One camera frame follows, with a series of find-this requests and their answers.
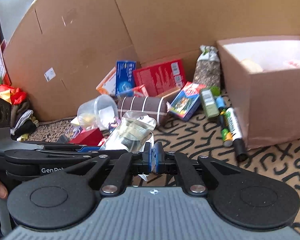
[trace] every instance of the pile of clothes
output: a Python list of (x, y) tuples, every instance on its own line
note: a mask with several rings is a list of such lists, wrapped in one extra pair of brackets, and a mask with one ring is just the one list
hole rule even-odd
[(27, 93), (20, 88), (0, 85), (0, 98), (11, 104), (10, 133), (11, 138), (17, 141), (27, 140), (39, 126), (38, 120), (30, 109)]

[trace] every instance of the barcode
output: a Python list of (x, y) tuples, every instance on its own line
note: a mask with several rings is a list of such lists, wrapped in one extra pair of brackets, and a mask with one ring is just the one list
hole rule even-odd
[(182, 81), (182, 78), (181, 78), (180, 75), (178, 75), (178, 76), (175, 76), (175, 77), (174, 77), (174, 80), (175, 80), (176, 82), (180, 82), (180, 81)]
[(231, 118), (228, 118), (228, 123), (229, 123), (230, 132), (233, 133), (234, 132), (234, 124), (233, 124)]
[(178, 82), (178, 83), (176, 83), (176, 86), (179, 87), (179, 88), (183, 88), (183, 83), (182, 82)]
[(172, 73), (174, 76), (180, 75), (180, 70), (178, 66), (178, 62), (171, 63)]
[(213, 99), (213, 95), (211, 93), (211, 90), (202, 91), (202, 97), (203, 97), (203, 101), (204, 101), (206, 106), (214, 104), (214, 99)]

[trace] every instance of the black marker cap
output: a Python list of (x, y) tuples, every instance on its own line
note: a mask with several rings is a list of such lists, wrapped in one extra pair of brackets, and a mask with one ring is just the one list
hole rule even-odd
[(246, 159), (248, 159), (246, 146), (242, 139), (235, 139), (232, 142), (232, 146), (234, 147), (234, 156), (238, 163), (244, 162)]

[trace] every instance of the open cardboard box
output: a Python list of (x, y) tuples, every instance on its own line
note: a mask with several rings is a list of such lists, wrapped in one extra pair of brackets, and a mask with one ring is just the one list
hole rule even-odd
[[(250, 149), (300, 138), (300, 36), (269, 36), (217, 42), (226, 91)], [(263, 72), (250, 73), (250, 59)]]

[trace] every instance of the gray rubber pad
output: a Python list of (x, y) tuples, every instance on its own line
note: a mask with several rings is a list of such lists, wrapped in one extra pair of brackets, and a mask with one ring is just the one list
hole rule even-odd
[(18, 227), (5, 239), (299, 240), (300, 235), (289, 227), (271, 232), (236, 228), (220, 219), (206, 199), (190, 197), (180, 187), (128, 187), (118, 197), (104, 198), (89, 218), (70, 229)]

